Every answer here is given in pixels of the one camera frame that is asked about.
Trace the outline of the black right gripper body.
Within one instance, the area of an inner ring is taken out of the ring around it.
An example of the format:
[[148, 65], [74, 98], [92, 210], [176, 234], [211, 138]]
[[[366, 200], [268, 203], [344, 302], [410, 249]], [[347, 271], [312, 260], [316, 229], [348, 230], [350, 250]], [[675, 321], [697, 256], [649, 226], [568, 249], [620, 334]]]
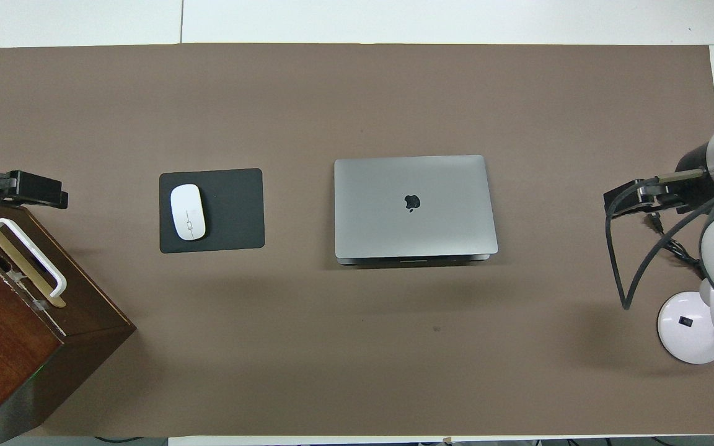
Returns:
[[675, 172], [683, 172], [683, 170], [703, 170], [703, 176], [700, 178], [692, 178], [685, 180], [682, 183], [682, 189], [707, 189], [711, 190], [714, 187], [714, 181], [708, 174], [707, 164], [708, 144], [702, 144], [696, 149], [692, 149], [683, 155], [676, 165]]

